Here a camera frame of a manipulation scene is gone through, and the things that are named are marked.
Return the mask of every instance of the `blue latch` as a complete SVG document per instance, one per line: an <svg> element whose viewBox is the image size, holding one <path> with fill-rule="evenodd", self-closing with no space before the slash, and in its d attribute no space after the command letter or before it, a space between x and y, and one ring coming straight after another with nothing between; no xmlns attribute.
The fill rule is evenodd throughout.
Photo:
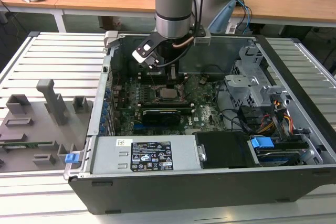
<svg viewBox="0 0 336 224"><path fill-rule="evenodd" d="M274 143L270 137L260 136L251 140L253 148L274 148Z"/></svg>
<svg viewBox="0 0 336 224"><path fill-rule="evenodd" d="M66 164L78 164L79 163L79 153L69 153L65 156Z"/></svg>

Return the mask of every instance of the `slotted aluminum surface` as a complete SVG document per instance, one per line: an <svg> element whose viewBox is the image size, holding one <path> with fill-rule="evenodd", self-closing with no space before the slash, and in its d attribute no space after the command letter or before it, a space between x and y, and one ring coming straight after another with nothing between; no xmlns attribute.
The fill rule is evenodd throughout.
<svg viewBox="0 0 336 224"><path fill-rule="evenodd" d="M44 101L36 90L41 78L53 79L54 90L65 101L76 95L95 99L105 54L104 34L40 33L27 46L0 83L0 122L6 116L11 94L25 94L29 101Z"/></svg>
<svg viewBox="0 0 336 224"><path fill-rule="evenodd" d="M50 42L52 43L50 45L52 52L48 51L49 45L40 41L52 41ZM71 51L68 51L69 46L61 46L60 41L77 41L78 43L71 44ZM83 41L100 41L101 46L88 46ZM65 100L71 100L78 93L94 100L100 74L99 68L95 67L100 65L91 64L92 62L97 63L97 61L91 60L103 58L104 54L100 51L103 47L102 41L102 34L41 33L37 38L28 39L27 45L22 46L21 53L15 55L17 58L13 57L14 59L10 62L9 65L12 68L7 74L0 75L0 80L2 80L0 92L3 96L0 98L0 118L3 118L7 113L5 103L11 91L25 93L30 101L44 100L34 88L39 78L53 78L55 90L61 91ZM270 42L285 63L290 61L309 62L305 60L304 55L292 42L286 40L270 40ZM40 50L38 45L43 45L45 51ZM281 49L282 47L276 47L279 45L291 47ZM292 64L293 68L300 68L297 63ZM62 67L67 67L67 71L62 70ZM308 70L303 69L303 73L295 73L305 88L322 87L322 84L319 83L323 83L323 87L330 87L322 74L305 71ZM333 106L331 99L316 97L315 101L319 102L318 104L320 101L324 102L319 106ZM336 186L334 185L320 187L292 203L94 216L88 213L85 205L63 179L61 170L52 171L48 175L44 173L36 172L30 175L21 173L0 177L1 224L59 224L64 222L92 224L336 223ZM150 191L150 188L145 188L145 190L149 191L149 197L144 200L153 200L154 202L155 200L164 200L164 196L156 195L155 192Z"/></svg>
<svg viewBox="0 0 336 224"><path fill-rule="evenodd" d="M285 65L298 80L307 95L336 130L336 80L300 43L291 39L267 39ZM281 81L271 67L271 76L278 85Z"/></svg>

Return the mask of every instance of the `metal bracket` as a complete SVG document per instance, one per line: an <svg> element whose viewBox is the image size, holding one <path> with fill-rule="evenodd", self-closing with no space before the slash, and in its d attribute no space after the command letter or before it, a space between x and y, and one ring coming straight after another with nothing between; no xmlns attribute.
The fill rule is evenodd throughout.
<svg viewBox="0 0 336 224"><path fill-rule="evenodd" d="M119 35L118 31L107 31L104 36L104 45L106 48L118 46L119 39L124 38L125 35Z"/></svg>
<svg viewBox="0 0 336 224"><path fill-rule="evenodd" d="M194 39L194 46L197 45L210 45L211 42L211 33L208 28L204 28L204 30L200 30L201 37L198 37L198 34L196 35L196 38Z"/></svg>
<svg viewBox="0 0 336 224"><path fill-rule="evenodd" d="M262 102L266 102L266 99L269 99L269 96L271 94L275 94L275 93L282 94L283 92L287 92L287 91L282 86L272 86L272 87L264 86L260 91Z"/></svg>

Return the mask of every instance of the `barcode sticker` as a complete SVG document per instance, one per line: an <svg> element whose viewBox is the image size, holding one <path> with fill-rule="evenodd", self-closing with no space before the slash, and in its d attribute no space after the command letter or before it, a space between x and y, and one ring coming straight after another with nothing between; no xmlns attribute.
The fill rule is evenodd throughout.
<svg viewBox="0 0 336 224"><path fill-rule="evenodd" d="M133 143L133 139L117 139L116 147L130 147Z"/></svg>

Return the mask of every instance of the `warning label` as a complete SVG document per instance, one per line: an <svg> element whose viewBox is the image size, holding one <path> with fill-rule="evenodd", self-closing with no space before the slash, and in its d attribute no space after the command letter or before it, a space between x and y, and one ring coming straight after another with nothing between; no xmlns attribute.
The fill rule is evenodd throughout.
<svg viewBox="0 0 336 224"><path fill-rule="evenodd" d="M132 143L131 170L133 172L173 170L170 142Z"/></svg>

